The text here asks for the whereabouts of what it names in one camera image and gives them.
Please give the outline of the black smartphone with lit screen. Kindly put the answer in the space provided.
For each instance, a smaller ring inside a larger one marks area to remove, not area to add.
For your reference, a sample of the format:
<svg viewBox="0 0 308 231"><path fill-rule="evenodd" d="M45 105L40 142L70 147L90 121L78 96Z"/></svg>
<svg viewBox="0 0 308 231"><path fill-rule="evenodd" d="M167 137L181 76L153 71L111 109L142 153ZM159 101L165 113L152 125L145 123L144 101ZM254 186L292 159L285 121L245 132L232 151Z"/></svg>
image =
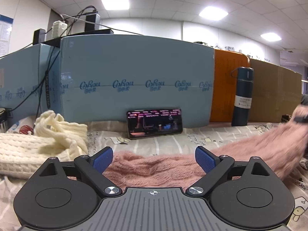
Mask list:
<svg viewBox="0 0 308 231"><path fill-rule="evenodd" d="M126 113L130 139L181 134L182 111L175 109L131 110Z"/></svg>

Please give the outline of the white power adapter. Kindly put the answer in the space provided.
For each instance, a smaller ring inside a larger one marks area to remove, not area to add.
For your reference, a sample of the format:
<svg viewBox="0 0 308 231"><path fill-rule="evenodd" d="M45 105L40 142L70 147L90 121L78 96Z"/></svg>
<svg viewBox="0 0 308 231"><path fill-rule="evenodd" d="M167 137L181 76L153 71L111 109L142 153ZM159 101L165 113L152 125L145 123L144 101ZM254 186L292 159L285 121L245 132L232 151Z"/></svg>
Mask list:
<svg viewBox="0 0 308 231"><path fill-rule="evenodd" d="M52 39L61 37L65 35L65 32L67 30L67 23L63 21L55 21L52 25Z"/></svg>

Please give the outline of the pink knitted sweater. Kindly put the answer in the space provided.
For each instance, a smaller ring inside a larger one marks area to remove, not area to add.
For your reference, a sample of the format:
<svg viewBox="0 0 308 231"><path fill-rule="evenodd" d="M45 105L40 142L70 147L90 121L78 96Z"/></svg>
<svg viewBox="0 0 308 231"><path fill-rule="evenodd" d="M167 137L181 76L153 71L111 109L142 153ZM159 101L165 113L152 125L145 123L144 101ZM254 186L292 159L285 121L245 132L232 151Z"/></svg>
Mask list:
<svg viewBox="0 0 308 231"><path fill-rule="evenodd" d="M307 106L299 105L288 123L258 136L242 139L212 150L215 156L228 155L236 161L248 161L258 156L284 180L297 167L307 149L307 124L297 123L296 117L307 116ZM182 187L187 189L204 175L217 168L212 158L205 158L200 149L195 154L156 155L143 157L131 152L114 155L112 164L103 175L119 186Z"/></svg>

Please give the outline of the patterned bed sheet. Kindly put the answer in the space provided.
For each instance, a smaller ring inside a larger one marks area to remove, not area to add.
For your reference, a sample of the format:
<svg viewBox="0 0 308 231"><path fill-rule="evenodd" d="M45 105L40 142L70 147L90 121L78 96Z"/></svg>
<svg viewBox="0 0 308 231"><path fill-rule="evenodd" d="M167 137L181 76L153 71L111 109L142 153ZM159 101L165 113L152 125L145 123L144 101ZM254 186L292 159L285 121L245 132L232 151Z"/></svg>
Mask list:
<svg viewBox="0 0 308 231"><path fill-rule="evenodd" d="M7 132L19 134L22 125L34 128L37 117L29 116L14 124ZM212 151L226 144L262 135L280 124L250 124L233 127L229 123L206 127L185 128L181 134L132 140L128 138L126 123L119 121L92 121L87 125L88 154L93 155L106 146L114 155L131 152L143 157L156 155L195 154L198 146ZM28 179L1 175L1 230L18 230L19 220L13 209L17 192ZM291 230L307 230L307 149L297 167L282 180L295 198L295 209L288 223Z"/></svg>

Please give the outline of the red round object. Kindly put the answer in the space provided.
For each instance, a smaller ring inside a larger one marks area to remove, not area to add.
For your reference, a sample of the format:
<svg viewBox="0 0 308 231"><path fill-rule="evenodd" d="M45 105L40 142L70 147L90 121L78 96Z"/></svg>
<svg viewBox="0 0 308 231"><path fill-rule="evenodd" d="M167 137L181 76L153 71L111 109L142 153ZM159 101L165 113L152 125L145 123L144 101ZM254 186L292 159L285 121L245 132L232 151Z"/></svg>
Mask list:
<svg viewBox="0 0 308 231"><path fill-rule="evenodd" d="M34 129L29 125L22 125L19 129L19 134L33 135Z"/></svg>

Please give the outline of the small black box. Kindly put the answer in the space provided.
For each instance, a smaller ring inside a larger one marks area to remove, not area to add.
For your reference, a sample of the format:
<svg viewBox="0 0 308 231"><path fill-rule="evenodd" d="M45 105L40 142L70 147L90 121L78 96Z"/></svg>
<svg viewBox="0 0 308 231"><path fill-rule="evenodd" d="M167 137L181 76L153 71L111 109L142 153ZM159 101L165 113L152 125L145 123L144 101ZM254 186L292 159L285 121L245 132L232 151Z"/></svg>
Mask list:
<svg viewBox="0 0 308 231"><path fill-rule="evenodd" d="M38 29L33 33L32 45L40 44L45 41L46 30Z"/></svg>

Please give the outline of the light blue foam board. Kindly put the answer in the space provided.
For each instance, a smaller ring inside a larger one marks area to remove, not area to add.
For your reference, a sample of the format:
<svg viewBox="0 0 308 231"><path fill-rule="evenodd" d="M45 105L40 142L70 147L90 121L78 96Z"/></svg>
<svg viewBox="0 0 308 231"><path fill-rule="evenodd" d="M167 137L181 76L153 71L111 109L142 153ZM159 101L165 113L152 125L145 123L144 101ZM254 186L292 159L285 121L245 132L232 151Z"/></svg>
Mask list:
<svg viewBox="0 0 308 231"><path fill-rule="evenodd" d="M179 108L185 128L209 123L213 48L138 35L61 41L61 108L70 122L126 121L130 110Z"/></svg>

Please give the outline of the orange cardboard box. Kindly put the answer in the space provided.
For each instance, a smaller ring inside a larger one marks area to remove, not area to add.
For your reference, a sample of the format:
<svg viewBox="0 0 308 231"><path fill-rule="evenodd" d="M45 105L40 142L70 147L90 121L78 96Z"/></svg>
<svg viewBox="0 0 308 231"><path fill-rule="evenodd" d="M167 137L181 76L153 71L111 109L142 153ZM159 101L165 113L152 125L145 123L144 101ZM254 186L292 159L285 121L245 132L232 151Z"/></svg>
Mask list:
<svg viewBox="0 0 308 231"><path fill-rule="evenodd" d="M250 67L249 58L246 55L215 49L211 122L232 121L239 67Z"/></svg>

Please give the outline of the cream knitted sweater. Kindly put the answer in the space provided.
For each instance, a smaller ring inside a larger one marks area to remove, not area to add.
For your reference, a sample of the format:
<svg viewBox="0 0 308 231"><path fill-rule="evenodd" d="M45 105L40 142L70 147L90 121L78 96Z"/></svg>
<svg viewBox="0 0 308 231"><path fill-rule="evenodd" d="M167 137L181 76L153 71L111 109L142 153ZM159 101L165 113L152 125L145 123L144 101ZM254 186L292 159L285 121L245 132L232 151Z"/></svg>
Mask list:
<svg viewBox="0 0 308 231"><path fill-rule="evenodd" d="M33 135L1 134L1 175L29 179L50 157L68 162L87 154L87 125L48 110L35 120Z"/></svg>

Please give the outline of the black speaker box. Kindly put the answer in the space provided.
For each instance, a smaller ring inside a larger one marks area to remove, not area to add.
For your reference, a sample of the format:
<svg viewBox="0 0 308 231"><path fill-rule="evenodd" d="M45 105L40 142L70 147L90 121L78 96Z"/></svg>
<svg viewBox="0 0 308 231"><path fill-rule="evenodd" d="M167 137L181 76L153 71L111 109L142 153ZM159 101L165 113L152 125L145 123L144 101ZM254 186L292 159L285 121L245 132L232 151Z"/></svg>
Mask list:
<svg viewBox="0 0 308 231"><path fill-rule="evenodd" d="M100 15L96 12L86 15L85 32L99 30Z"/></svg>

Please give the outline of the blue wall poster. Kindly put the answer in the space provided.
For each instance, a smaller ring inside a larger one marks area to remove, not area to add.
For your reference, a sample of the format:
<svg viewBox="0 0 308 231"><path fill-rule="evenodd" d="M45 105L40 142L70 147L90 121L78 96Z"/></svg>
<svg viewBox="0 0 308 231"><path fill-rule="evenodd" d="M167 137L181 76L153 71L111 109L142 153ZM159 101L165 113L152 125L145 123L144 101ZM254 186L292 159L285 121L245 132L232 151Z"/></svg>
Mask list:
<svg viewBox="0 0 308 231"><path fill-rule="evenodd" d="M14 19L0 15L0 57L8 54Z"/></svg>

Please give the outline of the dark blue thermos bottle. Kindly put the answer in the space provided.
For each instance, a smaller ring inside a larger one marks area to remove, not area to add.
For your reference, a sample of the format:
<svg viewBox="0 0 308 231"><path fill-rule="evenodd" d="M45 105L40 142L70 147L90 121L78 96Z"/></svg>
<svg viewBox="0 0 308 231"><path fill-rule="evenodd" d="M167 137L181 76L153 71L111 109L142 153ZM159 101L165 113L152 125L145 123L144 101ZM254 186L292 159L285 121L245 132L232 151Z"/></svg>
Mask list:
<svg viewBox="0 0 308 231"><path fill-rule="evenodd" d="M237 71L231 126L246 126L249 121L249 111L252 105L254 69L250 67L239 67Z"/></svg>

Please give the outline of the brown cardboard box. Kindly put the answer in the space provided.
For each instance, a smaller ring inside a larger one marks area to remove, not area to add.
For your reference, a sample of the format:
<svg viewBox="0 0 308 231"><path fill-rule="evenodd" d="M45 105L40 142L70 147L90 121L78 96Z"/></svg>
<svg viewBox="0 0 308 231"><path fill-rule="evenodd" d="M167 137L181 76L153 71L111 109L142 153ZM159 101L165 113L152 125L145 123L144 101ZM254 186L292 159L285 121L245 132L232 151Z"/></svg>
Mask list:
<svg viewBox="0 0 308 231"><path fill-rule="evenodd" d="M250 59L254 86L249 121L279 123L301 103L302 75L290 69Z"/></svg>

